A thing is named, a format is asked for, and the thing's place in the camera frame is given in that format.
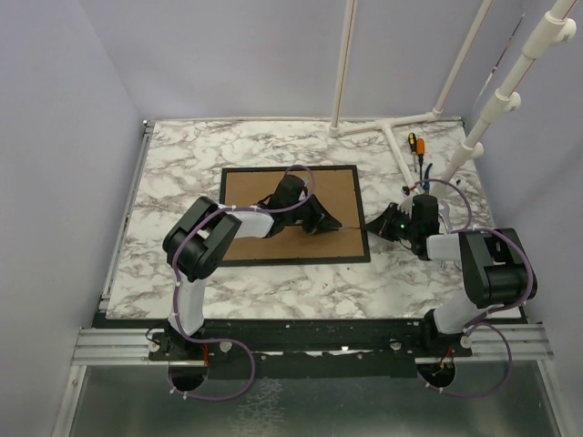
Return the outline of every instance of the black frame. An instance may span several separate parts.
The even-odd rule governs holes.
[[[219,202],[225,203],[226,180],[229,173],[247,173],[247,172],[265,172],[265,171],[284,171],[288,167],[232,167],[223,168],[220,174],[220,193]],[[310,170],[317,172],[319,170],[351,170],[353,173],[354,195],[356,196],[356,208],[358,210],[358,221],[361,227],[361,240],[363,242],[364,254],[359,257],[343,258],[303,258],[303,259],[234,259],[223,260],[221,267],[249,267],[249,266],[305,266],[312,264],[352,264],[360,262],[371,262],[371,251],[368,244],[368,233],[364,228],[366,224],[364,219],[363,198],[361,196],[361,186],[358,180],[358,168],[355,165],[346,166],[310,166]]]

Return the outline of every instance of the marble table top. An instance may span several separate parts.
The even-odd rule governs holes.
[[[218,199],[224,167],[291,164],[358,167],[364,215],[375,218],[402,198],[404,180],[382,132],[328,136],[325,121],[160,121],[154,128],[111,291],[109,319],[169,315],[173,276],[162,240],[199,196]],[[426,144],[432,176],[465,138],[461,122],[399,127],[403,145],[414,131]],[[470,161],[458,173],[480,227],[493,225]],[[462,200],[447,198],[455,227],[465,221]],[[207,318],[416,318],[463,292],[453,263],[423,262],[399,244],[369,236],[371,262],[219,268],[206,288]]]

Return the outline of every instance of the brown board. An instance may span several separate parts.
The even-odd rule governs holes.
[[[285,169],[224,168],[220,180],[220,203],[239,206],[256,204],[273,193]],[[308,235],[301,226],[289,226],[269,239],[235,239],[222,266],[334,264],[371,260],[356,166],[319,166],[311,169],[316,177],[315,195],[343,224],[343,228],[336,232]],[[310,178],[305,171],[291,173],[306,180]]]

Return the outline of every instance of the gray floor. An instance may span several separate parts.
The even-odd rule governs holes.
[[[385,377],[260,380],[239,399],[183,401],[169,395],[163,367],[88,371],[77,410],[77,437],[186,436],[559,436],[535,362],[520,362],[506,389],[459,400],[419,380]],[[501,363],[463,363],[452,388],[483,391],[502,378]],[[210,381],[207,394],[240,381]]]

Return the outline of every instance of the gray wall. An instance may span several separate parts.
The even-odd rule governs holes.
[[[525,4],[525,23],[482,104],[499,86],[527,35],[553,2]],[[576,5],[571,17],[580,27],[583,5]],[[537,273],[539,292],[527,309],[547,327],[559,376],[581,431],[582,53],[583,35],[577,35],[568,45],[553,47],[536,61],[517,89],[521,108],[502,116],[486,131],[486,153],[476,162],[496,224],[518,230]]]
[[[144,117],[332,114],[343,0],[81,3]],[[480,4],[361,0],[343,115],[430,110]],[[495,2],[448,114],[469,114],[520,13]]]
[[[47,436],[142,126],[77,0],[1,2],[0,40],[0,433]]]

